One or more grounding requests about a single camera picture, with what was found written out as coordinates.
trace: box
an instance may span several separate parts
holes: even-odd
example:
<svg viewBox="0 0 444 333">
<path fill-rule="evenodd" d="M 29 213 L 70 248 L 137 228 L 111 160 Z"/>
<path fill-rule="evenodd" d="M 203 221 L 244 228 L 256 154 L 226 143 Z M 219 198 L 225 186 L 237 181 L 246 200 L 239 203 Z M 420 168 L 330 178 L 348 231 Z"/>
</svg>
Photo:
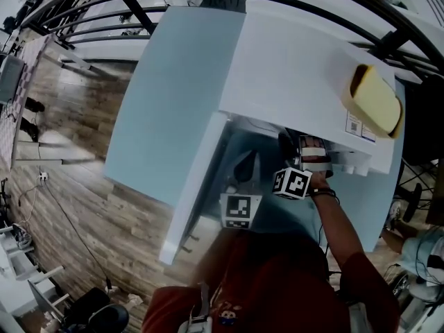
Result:
<svg viewBox="0 0 444 333">
<path fill-rule="evenodd" d="M 221 194 L 221 217 L 224 228 L 251 228 L 262 195 Z"/>
<path fill-rule="evenodd" d="M 350 84 L 347 85 L 346 89 L 344 90 L 341 101 L 344 107 L 350 111 L 354 116 L 356 116 L 360 121 L 362 121 L 363 124 L 365 124 L 370 130 L 381 138 L 391 138 L 395 139 L 398 138 L 401 132 L 402 123 L 404 121 L 404 108 L 402 106 L 401 100 L 396 97 L 398 102 L 401 106 L 401 114 L 400 118 L 398 119 L 398 123 L 396 124 L 396 127 L 391 131 L 391 133 L 387 134 L 384 130 L 382 130 L 353 100 L 353 96 L 351 95 L 350 88 L 352 87 L 352 81 L 357 76 L 357 74 L 364 74 L 363 71 L 365 71 L 369 66 L 368 65 L 359 65 L 356 69 L 355 74 L 352 76 L 352 79 L 350 80 Z"/>
<path fill-rule="evenodd" d="M 274 195 L 291 200 L 303 199 L 310 185 L 311 171 L 286 168 L 275 172 L 273 189 Z"/>
</svg>

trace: cable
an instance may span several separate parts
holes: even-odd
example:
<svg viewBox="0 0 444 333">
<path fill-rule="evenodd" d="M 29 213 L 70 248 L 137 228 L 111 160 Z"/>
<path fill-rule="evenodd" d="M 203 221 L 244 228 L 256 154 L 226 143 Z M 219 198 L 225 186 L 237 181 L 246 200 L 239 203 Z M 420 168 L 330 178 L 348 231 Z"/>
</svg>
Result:
<svg viewBox="0 0 444 333">
<path fill-rule="evenodd" d="M 384 275 L 382 276 L 382 277 L 384 278 L 384 280 L 385 280 L 385 277 L 386 277 L 386 275 L 387 275 L 389 269 L 390 269 L 392 266 L 399 266 L 399 265 L 398 265 L 398 264 L 391 264 L 391 265 L 387 268 L 387 270 L 386 270 L 386 272 L 384 273 Z"/>
<path fill-rule="evenodd" d="M 6 118 L 9 117 L 9 116 L 8 116 L 8 105 L 9 105 L 9 101 L 11 101 L 11 100 L 12 100 L 12 99 L 9 98 L 8 101 L 6 101 L 5 112 L 4 112 L 4 114 L 6 115 Z"/>
<path fill-rule="evenodd" d="M 14 223 L 15 225 L 19 225 L 20 223 L 27 223 L 31 219 L 31 217 L 33 215 L 33 211 L 34 211 L 34 204 L 35 204 L 35 197 L 37 195 L 37 188 L 39 186 L 41 186 L 41 185 L 35 185 L 34 186 L 34 189 L 35 189 L 34 190 L 34 199 L 33 199 L 33 205 L 31 206 L 31 212 L 29 213 L 29 217 L 27 219 L 25 219 L 25 220 L 22 220 L 22 221 L 18 222 L 18 223 Z"/>
<path fill-rule="evenodd" d="M 323 229 L 324 225 L 321 224 L 321 228 L 319 228 L 319 234 L 318 234 L 318 246 L 321 244 L 321 230 Z"/>
<path fill-rule="evenodd" d="M 421 210 L 422 208 L 427 207 L 427 206 L 430 205 L 431 203 L 432 203 L 432 202 L 429 200 L 429 202 L 426 203 L 425 205 L 422 205 L 422 206 L 418 207 L 418 210 Z"/>
<path fill-rule="evenodd" d="M 408 182 L 411 182 L 412 180 L 415 180 L 416 178 L 419 178 L 421 175 L 426 174 L 427 172 L 428 172 L 427 170 L 424 170 L 422 173 L 416 174 L 414 177 L 412 177 L 412 178 L 410 178 L 408 180 L 405 180 L 404 182 L 401 182 L 398 186 L 405 185 Z"/>
<path fill-rule="evenodd" d="M 435 227 L 435 229 L 433 230 L 432 234 L 434 234 L 439 228 L 441 228 L 440 225 L 435 225 L 434 227 Z M 426 276 L 426 277 L 423 277 L 423 279 L 427 282 L 432 283 L 432 284 L 442 285 L 443 283 L 439 282 L 438 279 L 436 279 L 436 277 L 431 275 L 430 272 L 428 271 L 427 267 L 425 266 L 425 264 L 419 260 L 419 250 L 420 250 L 421 244 L 423 243 L 425 237 L 432 231 L 432 228 L 428 229 L 419 241 L 418 247 L 416 249 L 415 270 L 416 270 L 416 274 L 421 278 L 422 276 L 419 275 L 419 271 L 418 271 L 418 263 L 421 264 L 424 267 L 424 272 L 425 272 L 425 276 Z M 431 277 L 433 280 L 435 280 L 435 282 L 428 280 L 427 276 Z"/>
<path fill-rule="evenodd" d="M 37 127 L 37 113 L 35 113 L 35 116 L 33 117 L 33 119 L 31 119 L 31 122 L 34 120 L 34 124 L 35 127 Z M 39 152 L 39 159 L 42 159 L 42 156 L 40 155 L 40 143 L 37 146 L 37 151 Z M 40 168 L 41 166 L 39 165 L 39 174 L 42 174 L 42 170 Z"/>
<path fill-rule="evenodd" d="M 74 227 L 74 224 L 72 223 L 71 219 L 69 218 L 68 214 L 65 212 L 65 210 L 63 209 L 62 205 L 57 201 L 57 198 L 55 198 L 55 196 L 53 195 L 51 189 L 49 189 L 48 184 L 46 183 L 46 181 L 44 182 L 46 188 L 48 189 L 48 192 L 50 193 L 50 195 L 52 196 L 52 198 L 54 199 L 54 201 L 57 203 L 58 207 L 62 210 L 63 214 L 65 215 L 65 217 L 67 218 L 68 222 L 71 224 L 72 229 L 74 230 L 74 232 L 77 234 L 77 237 L 80 239 L 80 241 L 82 242 L 82 244 L 85 246 L 85 248 L 87 249 L 88 253 L 91 255 L 91 257 L 94 259 L 94 261 L 97 263 L 97 266 L 102 270 L 102 273 L 105 276 L 105 280 L 106 280 L 106 286 L 111 289 L 111 281 L 108 278 L 108 276 L 106 275 L 105 270 L 103 269 L 103 267 L 101 266 L 101 264 L 99 263 L 99 261 L 97 260 L 97 258 L 94 256 L 94 254 L 92 254 L 92 251 L 88 248 L 88 246 L 86 245 L 86 243 L 83 241 L 82 237 L 79 235 L 76 227 Z"/>
<path fill-rule="evenodd" d="M 25 194 L 27 194 L 28 192 L 34 190 L 37 186 L 39 186 L 39 185 L 37 184 L 37 185 L 31 187 L 30 189 L 28 189 L 28 190 L 26 190 L 26 191 L 24 191 L 24 192 L 22 192 L 22 193 L 20 194 L 19 199 L 18 199 L 18 201 L 17 201 L 18 204 L 19 204 L 19 207 L 22 206 L 22 203 L 20 202 L 20 198 L 22 198 L 22 196 L 25 195 Z"/>
<path fill-rule="evenodd" d="M 428 190 L 428 191 L 430 191 L 431 193 L 433 193 L 433 189 L 431 189 L 431 188 L 429 187 L 429 185 L 427 185 L 427 183 L 426 183 L 426 182 L 420 177 L 420 174 L 417 174 L 416 171 L 414 171 L 413 168 L 412 168 L 410 165 L 407 164 L 407 162 L 405 161 L 404 158 L 402 158 L 402 161 L 403 161 L 404 164 L 407 166 L 407 168 L 410 169 L 410 171 L 411 171 L 413 174 L 415 174 L 416 176 L 418 176 L 418 179 L 424 184 L 426 190 Z"/>
<path fill-rule="evenodd" d="M 250 119 L 248 117 L 246 118 L 246 120 L 247 120 L 247 122 L 250 125 L 252 125 L 253 127 L 259 128 L 260 130 L 266 130 L 267 132 L 279 133 L 278 130 L 271 130 L 269 128 L 265 128 L 265 127 L 261 127 L 261 126 L 255 125 L 252 121 L 250 121 Z"/>
</svg>

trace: shoe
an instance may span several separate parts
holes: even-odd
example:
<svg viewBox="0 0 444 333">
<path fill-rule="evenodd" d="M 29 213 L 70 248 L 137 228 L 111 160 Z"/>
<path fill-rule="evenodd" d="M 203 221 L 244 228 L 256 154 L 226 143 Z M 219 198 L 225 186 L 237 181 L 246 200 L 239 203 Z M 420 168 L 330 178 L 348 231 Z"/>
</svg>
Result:
<svg viewBox="0 0 444 333">
<path fill-rule="evenodd" d="M 44 112 L 44 105 L 40 101 L 35 101 L 35 100 L 27 101 L 25 108 L 35 113 Z"/>
<path fill-rule="evenodd" d="M 14 237 L 20 250 L 27 249 L 33 242 L 33 238 L 23 227 L 12 225 L 14 228 Z"/>
<path fill-rule="evenodd" d="M 401 219 L 401 201 L 393 201 L 390 206 L 390 210 L 388 211 L 384 227 L 389 230 L 393 230 L 395 227 L 395 222 L 400 221 L 400 219 Z"/>
<path fill-rule="evenodd" d="M 35 109 L 37 110 L 37 112 L 44 112 L 44 105 L 41 102 L 37 101 Z"/>
</svg>

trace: yellow sponge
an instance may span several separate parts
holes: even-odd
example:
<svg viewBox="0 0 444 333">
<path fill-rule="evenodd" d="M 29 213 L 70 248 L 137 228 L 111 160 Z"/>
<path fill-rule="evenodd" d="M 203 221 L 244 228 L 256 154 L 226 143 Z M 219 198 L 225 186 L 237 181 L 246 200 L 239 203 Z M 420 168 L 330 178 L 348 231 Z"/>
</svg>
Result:
<svg viewBox="0 0 444 333">
<path fill-rule="evenodd" d="M 352 98 L 382 130 L 390 134 L 401 117 L 395 92 L 372 65 L 360 65 L 350 87 Z"/>
</svg>

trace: desk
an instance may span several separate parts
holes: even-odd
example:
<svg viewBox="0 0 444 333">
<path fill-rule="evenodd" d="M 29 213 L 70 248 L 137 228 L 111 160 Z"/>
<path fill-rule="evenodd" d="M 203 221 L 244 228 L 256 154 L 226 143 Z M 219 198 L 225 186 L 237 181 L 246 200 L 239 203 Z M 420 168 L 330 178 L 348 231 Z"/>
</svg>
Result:
<svg viewBox="0 0 444 333">
<path fill-rule="evenodd" d="M 293 126 L 298 129 L 296 123 L 283 123 L 284 118 L 280 118 L 276 112 L 273 119 L 269 119 L 270 109 L 264 104 L 256 103 L 256 108 L 240 108 L 236 103 L 246 105 L 244 101 L 247 100 L 253 104 L 259 100 L 255 99 L 256 96 L 260 96 L 260 101 L 266 101 L 261 88 L 268 92 L 268 100 L 279 101 L 280 92 L 289 87 L 288 83 L 293 90 L 304 86 L 307 93 L 301 95 L 307 95 L 307 98 L 314 97 L 316 90 L 325 92 L 328 88 L 322 79 L 322 88 L 316 89 L 315 85 L 309 89 L 305 80 L 310 79 L 301 77 L 306 76 L 304 71 L 292 69 L 292 58 L 298 57 L 295 51 L 289 53 L 288 60 L 283 62 L 289 68 L 289 74 L 285 74 L 288 78 L 279 78 L 273 69 L 276 65 L 265 62 L 270 53 L 262 50 L 276 44 L 276 41 L 267 33 L 264 36 L 269 40 L 264 41 L 261 29 L 256 35 L 245 34 L 248 18 L 248 15 L 229 11 L 170 7 L 137 65 L 117 117 L 106 158 L 105 175 L 174 207 L 173 220 L 160 253 L 160 260 L 167 264 L 172 263 L 201 215 L 219 220 L 217 194 L 222 191 L 218 180 L 220 174 L 229 163 L 230 154 L 241 151 L 249 142 L 257 144 L 255 139 L 260 141 L 265 162 L 269 161 L 268 169 L 263 174 L 262 187 L 264 195 L 267 194 L 264 204 L 268 208 L 276 205 L 295 214 L 309 233 L 316 239 L 318 237 L 320 222 L 310 201 L 290 201 L 268 195 L 271 172 L 280 165 L 276 161 L 278 150 L 273 145 L 275 138 L 265 136 L 264 131 L 259 129 L 250 130 L 253 131 L 250 137 L 233 120 L 237 117 L 254 117 L 256 122 L 260 120 L 278 127 Z M 291 22 L 287 21 L 284 23 L 285 33 L 291 34 L 296 30 L 308 36 L 308 27 L 300 24 L 288 26 Z M 334 70 L 336 73 L 332 76 L 338 77 L 336 84 L 344 76 L 350 78 L 353 67 L 360 62 L 375 64 L 389 83 L 396 86 L 398 96 L 404 100 L 403 88 L 401 84 L 395 85 L 391 68 L 371 55 L 332 36 L 323 36 L 326 42 L 322 46 L 313 42 L 321 43 L 320 38 L 296 41 L 293 37 L 295 35 L 286 36 L 286 40 L 281 39 L 278 43 L 282 43 L 283 48 L 284 44 L 292 43 L 299 48 L 300 56 L 304 50 L 318 47 L 328 51 L 330 46 L 330 51 L 334 50 L 337 55 L 344 53 L 354 58 L 351 63 L 344 64 L 347 69 L 341 65 L 341 68 L 336 68 L 340 70 Z M 257 41 L 263 44 L 262 49 L 257 47 Z M 251 51 L 248 49 L 251 46 L 257 47 L 257 58 L 248 55 L 245 60 L 249 65 L 241 64 L 239 56 L 242 53 L 238 55 L 241 45 L 245 46 L 242 53 Z M 318 53 L 317 57 L 322 58 L 322 54 Z M 236 85 L 239 84 L 231 82 L 239 81 L 241 78 L 238 77 L 245 75 L 248 75 L 246 84 L 237 89 Z M 277 80 L 287 84 L 276 84 Z M 298 80 L 299 85 L 292 84 L 294 80 Z M 275 88 L 270 90 L 267 83 Z M 337 96 L 328 107 L 345 114 Z M 294 104 L 282 114 L 292 115 L 291 108 L 294 108 Z M 259 109 L 261 114 L 249 114 Z M 315 119 L 318 121 L 315 116 L 318 114 L 306 115 L 313 123 Z M 356 146 L 366 147 L 362 151 L 367 154 L 374 154 L 377 148 L 376 144 L 367 144 L 358 137 L 348 139 L 356 141 Z M 402 139 L 403 135 L 396 142 L 388 140 L 387 147 L 381 148 L 387 153 L 384 151 L 380 155 L 388 159 L 379 173 L 373 172 L 363 177 L 337 171 L 330 180 L 367 251 L 375 247 L 391 204 L 398 178 Z"/>
<path fill-rule="evenodd" d="M 19 141 L 20 122 L 28 91 L 37 71 L 37 66 L 41 58 L 46 58 L 58 65 L 59 63 L 45 55 L 46 48 L 52 48 L 58 53 L 64 54 L 67 58 L 72 59 L 81 67 L 89 69 L 91 66 L 72 52 L 63 49 L 54 42 L 53 35 L 47 35 L 37 38 L 25 44 L 20 59 L 24 61 L 22 75 L 20 76 L 15 98 L 10 105 L 3 107 L 0 115 L 0 158 L 3 160 L 4 166 L 11 170 L 15 165 L 61 165 L 62 160 L 42 160 L 42 159 L 16 159 L 17 146 L 39 147 L 39 143 Z"/>
</svg>

